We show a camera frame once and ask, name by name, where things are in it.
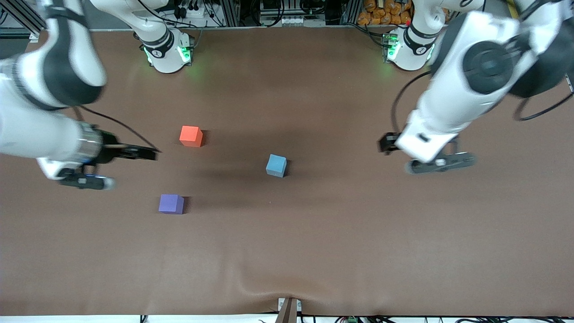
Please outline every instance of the black cable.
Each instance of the black cable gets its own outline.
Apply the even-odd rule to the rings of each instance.
[[[526,98],[526,99],[522,100],[522,102],[520,102],[520,104],[518,105],[518,107],[514,111],[513,118],[516,121],[528,121],[528,120],[532,120],[534,118],[538,118],[539,116],[546,114],[546,113],[556,109],[557,107],[561,106],[562,104],[564,104],[564,102],[570,100],[573,96],[574,96],[574,94],[570,93],[564,99],[560,100],[558,103],[552,105],[551,107],[548,107],[548,108],[546,108],[546,109],[544,109],[538,113],[534,113],[530,116],[521,117],[520,115],[521,115],[522,111],[524,110],[524,108],[526,107],[526,104],[530,100],[530,98]]]
[[[171,22],[172,24],[183,24],[186,26],[190,26],[192,28],[199,28],[198,26],[194,25],[194,24],[188,24],[187,22],[177,22],[177,21],[173,21],[171,19],[167,19],[167,18],[162,18],[160,16],[158,16],[157,13],[155,13],[152,9],[148,8],[146,5],[144,5],[144,3],[142,2],[142,0],[138,0],[139,4],[142,5],[145,10],[147,10],[150,14],[154,15],[154,17],[159,18],[161,20],[163,20],[164,22]]]
[[[362,33],[364,33],[364,34],[366,34],[366,33],[371,33],[371,35],[373,35],[373,36],[379,36],[379,37],[383,36],[383,34],[370,32],[368,29],[366,29],[366,27],[365,27],[365,29],[363,29],[363,28],[361,28],[359,25],[357,25],[357,24],[355,24],[355,23],[353,23],[353,22],[345,22],[343,25],[353,26],[353,27],[359,29],[360,32],[362,32]]]
[[[161,150],[157,149],[157,147],[152,144],[149,140],[147,140],[146,138],[144,138],[144,136],[142,136],[141,134],[139,134],[137,131],[135,131],[134,129],[132,129],[130,126],[126,125],[125,123],[123,123],[122,121],[116,120],[112,117],[108,117],[107,115],[103,114],[103,113],[99,113],[96,111],[93,111],[91,109],[88,109],[87,107],[83,106],[83,105],[79,105],[78,107],[95,114],[96,116],[100,116],[102,118],[106,118],[108,120],[114,121],[115,123],[119,124],[120,126],[126,128],[127,130],[129,130],[131,133],[133,133],[134,135],[136,135],[138,138],[140,138],[141,140],[143,140],[146,144],[150,145],[150,147],[152,147],[156,152],[160,152]]]
[[[7,11],[2,10],[3,14],[6,14],[4,16],[4,18],[2,18],[2,15],[0,15],[0,18],[2,19],[2,22],[0,22],[0,25],[2,25],[4,22],[6,22],[6,19],[8,19],[8,16],[10,15]]]
[[[253,22],[255,22],[256,26],[261,26],[261,21],[259,21],[259,19],[255,16],[257,14],[257,11],[258,11],[258,9],[255,7],[256,3],[257,3],[257,0],[252,0],[251,6],[249,7],[249,9],[251,11],[251,19],[253,19]]]
[[[367,35],[369,36],[369,38],[371,38],[371,40],[372,40],[376,45],[379,45],[380,47],[383,47],[383,48],[389,47],[389,46],[387,46],[387,45],[385,45],[385,44],[379,43],[379,42],[375,39],[375,37],[373,37],[373,34],[371,34],[371,32],[367,29],[367,25],[365,25],[364,28],[366,29]]]
[[[277,25],[281,19],[283,19],[283,15],[285,14],[285,0],[277,0],[277,6],[277,19],[275,19],[275,21],[267,27],[273,27]]]
[[[214,4],[213,4],[212,0],[204,0],[205,8],[207,8],[207,4],[208,4],[208,3],[209,3],[209,5],[210,5],[210,7],[211,7],[210,17],[211,17],[212,14],[214,15],[213,17],[211,17],[211,20],[213,20],[214,23],[217,24],[217,26],[224,27],[223,23],[221,22],[221,20],[219,20],[219,17],[217,16],[217,13],[215,12]]]
[[[519,15],[518,15],[518,19],[521,21],[525,21],[526,19],[528,19],[528,17],[530,17],[530,15],[532,15],[536,10],[538,10],[541,6],[544,6],[545,4],[547,4],[549,1],[534,1],[533,3],[530,4],[530,6],[528,6],[526,9],[524,9],[524,11],[522,11]]]
[[[305,7],[303,6],[303,3],[307,2],[308,0],[301,0],[299,1],[299,9],[301,9],[301,11],[303,11],[306,14],[321,14],[325,12],[325,8],[327,6],[326,2],[322,2],[323,6],[318,9],[317,11],[312,11],[311,9],[311,4],[309,4],[309,9],[305,9]]]
[[[430,71],[427,71],[427,72],[424,72],[422,74],[415,76],[412,80],[409,81],[409,83],[405,84],[405,86],[403,86],[402,89],[398,92],[397,97],[393,101],[393,105],[391,107],[391,124],[393,126],[394,132],[396,132],[396,133],[400,132],[399,127],[398,127],[398,122],[397,122],[397,106],[398,106],[398,102],[400,101],[402,95],[405,93],[406,89],[408,89],[408,87],[411,84],[413,84],[416,80],[422,78],[423,76],[427,76],[429,74],[430,74]]]

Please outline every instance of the green led light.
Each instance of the green led light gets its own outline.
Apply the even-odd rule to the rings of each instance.
[[[189,48],[187,47],[182,48],[178,46],[177,51],[179,52],[181,59],[184,62],[188,62],[190,60]]]
[[[152,63],[152,58],[150,57],[150,54],[148,52],[148,50],[144,47],[143,51],[145,52],[145,55],[148,57],[148,62],[151,64]]]
[[[431,59],[431,55],[432,55],[432,50],[435,48],[435,45],[432,44],[431,48],[429,49],[429,55],[426,57],[426,60]]]
[[[401,49],[401,42],[396,40],[393,46],[389,48],[389,54],[387,55],[388,59],[395,59],[397,58],[398,50]]]

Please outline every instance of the metal frame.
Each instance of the metal frame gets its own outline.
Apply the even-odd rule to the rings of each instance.
[[[362,0],[349,0],[349,2],[347,3],[347,7],[343,12],[343,16],[341,17],[341,23],[352,22],[353,24],[355,24],[357,22],[357,17],[359,17],[359,13],[362,10],[363,10]]]
[[[32,35],[37,37],[40,34],[40,31],[46,28],[46,22],[44,19],[42,19],[42,17],[40,17],[40,15],[26,1],[0,0],[0,5],[12,16],[12,18],[29,30]],[[5,34],[10,33],[2,31],[2,35],[4,36]]]
[[[223,9],[223,16],[228,27],[239,26],[239,3],[234,0],[221,0],[221,7]]]

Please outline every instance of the power strip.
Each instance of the power strip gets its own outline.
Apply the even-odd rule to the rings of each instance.
[[[199,10],[187,10],[186,18],[203,18],[205,17],[205,3],[203,1],[198,1],[197,6]]]

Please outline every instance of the blue cube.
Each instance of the blue cube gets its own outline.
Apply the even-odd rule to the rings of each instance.
[[[183,197],[177,194],[161,194],[160,212],[164,214],[183,214]]]
[[[285,169],[287,167],[287,158],[271,154],[269,162],[267,163],[267,174],[283,177],[285,176]]]

